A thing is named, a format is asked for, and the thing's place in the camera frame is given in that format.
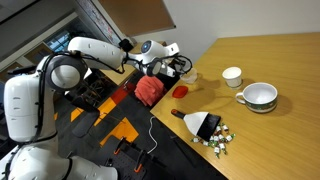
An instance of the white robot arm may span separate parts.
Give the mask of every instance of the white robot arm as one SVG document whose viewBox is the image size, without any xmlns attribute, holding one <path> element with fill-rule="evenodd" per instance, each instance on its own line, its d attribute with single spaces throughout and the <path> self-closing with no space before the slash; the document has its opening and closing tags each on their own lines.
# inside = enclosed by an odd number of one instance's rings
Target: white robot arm
<svg viewBox="0 0 320 180">
<path fill-rule="evenodd" d="M 88 68 L 122 73 L 117 68 L 127 63 L 153 76 L 169 62 L 165 60 L 174 59 L 179 52 L 177 44 L 163 47 L 147 41 L 141 54 L 129 54 L 103 41 L 80 37 L 71 40 L 68 50 L 45 57 L 34 74 L 16 76 L 5 85 L 9 136 L 21 144 L 7 164 L 9 179 L 117 179 L 114 168 L 98 166 L 77 156 L 69 159 L 58 156 L 54 91 L 76 88 Z M 174 76 L 175 71 L 167 67 L 166 75 Z"/>
</svg>

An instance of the floor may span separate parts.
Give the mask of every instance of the floor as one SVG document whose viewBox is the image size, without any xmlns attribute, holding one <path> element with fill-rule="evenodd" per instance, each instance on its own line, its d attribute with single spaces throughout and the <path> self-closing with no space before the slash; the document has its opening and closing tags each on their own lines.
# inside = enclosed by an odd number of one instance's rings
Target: floor
<svg viewBox="0 0 320 180">
<path fill-rule="evenodd" d="M 141 76 L 139 73 L 135 74 L 130 83 L 137 83 Z M 166 77 L 159 77 L 159 79 L 164 82 L 167 89 L 170 89 L 177 80 Z M 121 90 L 122 87 L 108 83 L 108 88 L 105 88 L 100 94 L 101 101 L 97 107 L 99 105 L 102 106 L 110 97 L 115 96 L 119 92 L 119 88 Z M 112 132 L 118 136 L 121 133 L 125 134 L 129 139 L 133 140 L 132 143 L 138 149 L 148 152 L 154 148 L 155 143 L 149 135 L 151 127 L 150 119 L 153 117 L 150 113 L 152 107 L 144 106 L 135 97 L 133 91 L 126 94 L 123 98 L 118 98 L 116 101 L 108 113 L 99 119 L 99 124 L 92 126 L 84 137 L 78 138 L 72 133 L 72 130 L 85 120 L 86 112 L 78 113 L 78 116 L 74 118 L 72 117 L 72 113 L 80 111 L 67 99 L 58 98 L 55 102 L 55 111 L 59 137 L 59 155 L 67 157 L 72 153 L 72 155 L 94 160 L 97 158 L 97 154 L 101 154 L 102 149 L 108 148 L 103 142 L 106 137 L 110 137 L 110 133 Z M 118 131 L 115 131 L 121 124 L 125 124 L 125 128 L 127 129 L 120 128 Z M 150 155 L 169 174 L 174 176 L 174 179 L 226 179 L 156 118 L 152 119 L 151 134 L 158 144 Z"/>
</svg>

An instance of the cable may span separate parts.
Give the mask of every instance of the cable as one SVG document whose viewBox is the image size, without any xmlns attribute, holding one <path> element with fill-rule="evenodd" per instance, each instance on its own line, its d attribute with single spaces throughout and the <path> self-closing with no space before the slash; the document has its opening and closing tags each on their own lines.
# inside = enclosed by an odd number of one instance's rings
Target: cable
<svg viewBox="0 0 320 180">
<path fill-rule="evenodd" d="M 155 142 L 155 146 L 148 152 L 148 154 L 150 154 L 153 150 L 155 150 L 156 148 L 157 148 L 157 146 L 158 146 L 158 142 L 153 138 L 153 136 L 152 136 L 152 134 L 151 134 L 151 129 L 152 129 L 152 119 L 153 118 L 156 118 L 155 116 L 152 116 L 151 118 L 150 118 L 150 124 L 151 124 L 151 126 L 150 126 L 150 129 L 149 129 L 149 136 L 151 137 L 151 139 Z"/>
</svg>

